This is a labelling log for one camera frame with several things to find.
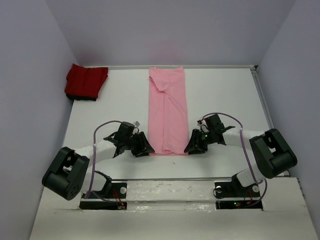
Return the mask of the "pink t shirt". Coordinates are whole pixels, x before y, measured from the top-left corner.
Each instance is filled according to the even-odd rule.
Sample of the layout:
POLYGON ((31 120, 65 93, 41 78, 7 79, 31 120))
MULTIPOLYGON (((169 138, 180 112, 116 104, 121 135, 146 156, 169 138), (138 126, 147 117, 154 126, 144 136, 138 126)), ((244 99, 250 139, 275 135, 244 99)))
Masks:
POLYGON ((186 156, 189 143, 185 72, 149 69, 148 141, 155 155, 186 156))

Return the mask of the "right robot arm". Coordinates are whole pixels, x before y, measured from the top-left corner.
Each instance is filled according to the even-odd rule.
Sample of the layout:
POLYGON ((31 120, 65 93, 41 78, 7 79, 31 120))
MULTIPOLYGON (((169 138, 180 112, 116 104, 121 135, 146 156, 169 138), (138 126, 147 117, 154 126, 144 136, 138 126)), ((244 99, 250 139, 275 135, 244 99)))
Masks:
POLYGON ((215 198, 241 198, 253 192, 259 184, 298 164, 296 155, 279 130, 250 131, 245 130, 242 123, 238 127, 225 126, 220 116, 220 112, 213 112, 198 120, 199 128, 192 130, 184 149, 189 155, 204 154, 211 144, 242 149, 248 167, 233 175, 231 181, 217 183, 212 191, 215 198))

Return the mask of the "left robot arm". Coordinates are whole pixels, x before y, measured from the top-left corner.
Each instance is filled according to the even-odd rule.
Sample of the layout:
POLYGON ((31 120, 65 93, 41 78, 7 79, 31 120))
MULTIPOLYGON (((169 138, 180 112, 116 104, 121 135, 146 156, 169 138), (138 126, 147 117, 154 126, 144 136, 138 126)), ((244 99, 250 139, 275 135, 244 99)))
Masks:
POLYGON ((87 147, 71 149, 62 147, 46 170, 41 184, 67 201, 85 192, 85 197, 94 195, 105 201, 112 191, 112 178, 96 170, 98 162, 114 159, 125 151, 136 157, 155 153, 138 124, 119 122, 117 131, 97 141, 93 133, 93 143, 87 147))

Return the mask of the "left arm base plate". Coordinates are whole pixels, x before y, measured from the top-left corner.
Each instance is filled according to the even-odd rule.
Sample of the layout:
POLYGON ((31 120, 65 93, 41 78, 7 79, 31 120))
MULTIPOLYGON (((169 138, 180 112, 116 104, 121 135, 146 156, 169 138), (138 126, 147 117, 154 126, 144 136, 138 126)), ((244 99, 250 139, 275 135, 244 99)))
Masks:
POLYGON ((127 209, 127 182, 113 181, 109 192, 91 192, 88 198, 83 193, 80 198, 81 210, 125 211, 127 209))

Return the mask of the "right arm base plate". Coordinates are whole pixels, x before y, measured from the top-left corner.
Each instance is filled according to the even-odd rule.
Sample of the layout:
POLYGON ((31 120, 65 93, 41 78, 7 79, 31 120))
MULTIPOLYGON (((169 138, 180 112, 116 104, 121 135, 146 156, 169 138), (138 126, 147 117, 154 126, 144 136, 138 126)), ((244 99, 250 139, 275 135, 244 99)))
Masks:
POLYGON ((214 183, 212 194, 217 210, 263 209, 260 188, 256 184, 234 189, 229 181, 214 183))

